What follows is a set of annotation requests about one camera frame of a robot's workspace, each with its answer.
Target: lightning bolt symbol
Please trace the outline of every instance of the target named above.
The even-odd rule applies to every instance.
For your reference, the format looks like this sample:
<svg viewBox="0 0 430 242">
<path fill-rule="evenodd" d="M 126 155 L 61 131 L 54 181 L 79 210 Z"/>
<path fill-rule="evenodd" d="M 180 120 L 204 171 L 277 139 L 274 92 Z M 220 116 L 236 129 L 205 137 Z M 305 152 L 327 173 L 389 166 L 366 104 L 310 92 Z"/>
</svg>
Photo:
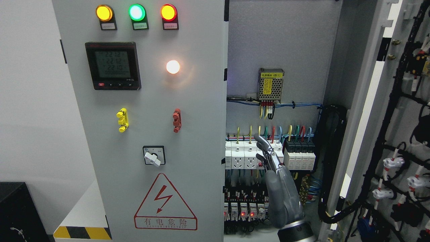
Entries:
<svg viewBox="0 0 430 242">
<path fill-rule="evenodd" d="M 161 188 L 161 190 L 158 192 L 157 196 L 155 197 L 154 201 L 156 200 L 160 200 L 160 199 L 166 199 L 166 201 L 163 203 L 163 205 L 157 209 L 157 213 L 162 211 L 162 208 L 164 207 L 164 205 L 166 205 L 166 203 L 172 198 L 173 195 L 169 195 L 169 196 L 164 196 L 164 197 L 160 197 L 160 195 L 164 192 L 164 190 L 166 189 L 166 185 L 163 185 L 163 187 Z"/>
</svg>

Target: digital power meter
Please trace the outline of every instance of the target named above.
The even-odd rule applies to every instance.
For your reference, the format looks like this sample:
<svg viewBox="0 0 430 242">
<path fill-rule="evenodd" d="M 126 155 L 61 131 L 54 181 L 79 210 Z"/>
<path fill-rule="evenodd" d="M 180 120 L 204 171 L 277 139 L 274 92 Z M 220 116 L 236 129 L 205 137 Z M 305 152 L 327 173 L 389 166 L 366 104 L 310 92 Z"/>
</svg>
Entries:
<svg viewBox="0 0 430 242">
<path fill-rule="evenodd" d="M 95 90 L 139 90 L 139 64 L 135 42 L 85 43 Z"/>
</svg>

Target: glowing light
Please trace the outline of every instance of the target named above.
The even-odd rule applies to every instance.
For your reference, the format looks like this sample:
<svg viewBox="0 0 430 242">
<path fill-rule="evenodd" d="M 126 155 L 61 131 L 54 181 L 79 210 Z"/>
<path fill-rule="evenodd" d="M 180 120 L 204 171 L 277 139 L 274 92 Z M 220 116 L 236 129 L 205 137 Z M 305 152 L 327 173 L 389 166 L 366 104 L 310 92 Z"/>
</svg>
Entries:
<svg viewBox="0 0 430 242">
<path fill-rule="evenodd" d="M 171 61 L 167 62 L 166 70 L 170 74 L 176 74 L 176 73 L 178 73 L 178 71 L 179 71 L 180 68 L 181 67 L 180 67 L 179 62 L 177 60 L 171 60 Z"/>
<path fill-rule="evenodd" d="M 140 4 L 133 4 L 129 7 L 129 15 L 134 21 L 141 21 L 145 18 L 146 11 Z"/>
<path fill-rule="evenodd" d="M 111 7 L 109 7 L 108 5 L 99 5 L 95 9 L 95 14 L 97 15 L 97 18 L 103 22 L 111 20 L 114 15 Z"/>
<path fill-rule="evenodd" d="M 178 16 L 178 11 L 172 4 L 164 4 L 160 10 L 161 17 L 166 21 L 172 21 Z"/>
</svg>

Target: warning triangle sign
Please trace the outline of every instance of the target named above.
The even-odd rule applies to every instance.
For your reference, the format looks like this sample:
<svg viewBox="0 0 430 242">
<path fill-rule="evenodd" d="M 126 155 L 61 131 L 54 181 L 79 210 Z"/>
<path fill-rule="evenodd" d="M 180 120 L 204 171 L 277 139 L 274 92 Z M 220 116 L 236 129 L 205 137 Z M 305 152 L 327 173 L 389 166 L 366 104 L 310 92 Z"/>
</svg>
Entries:
<svg viewBox="0 0 430 242">
<path fill-rule="evenodd" d="M 134 216 L 137 229 L 197 230 L 197 217 L 164 173 L 159 173 Z"/>
</svg>

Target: robotic hand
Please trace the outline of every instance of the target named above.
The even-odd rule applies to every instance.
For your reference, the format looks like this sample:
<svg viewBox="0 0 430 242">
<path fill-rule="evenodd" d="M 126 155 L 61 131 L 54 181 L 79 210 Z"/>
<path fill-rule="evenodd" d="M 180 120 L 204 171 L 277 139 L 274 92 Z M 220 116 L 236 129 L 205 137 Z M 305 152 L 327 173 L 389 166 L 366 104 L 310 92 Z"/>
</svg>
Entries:
<svg viewBox="0 0 430 242">
<path fill-rule="evenodd" d="M 263 155 L 257 154 L 266 170 L 265 181 L 269 193 L 269 218 L 279 229 L 280 242 L 314 242 L 310 224 L 303 220 L 303 209 L 294 180 L 287 167 L 281 164 L 270 143 L 259 135 L 254 135 L 257 147 Z"/>
</svg>

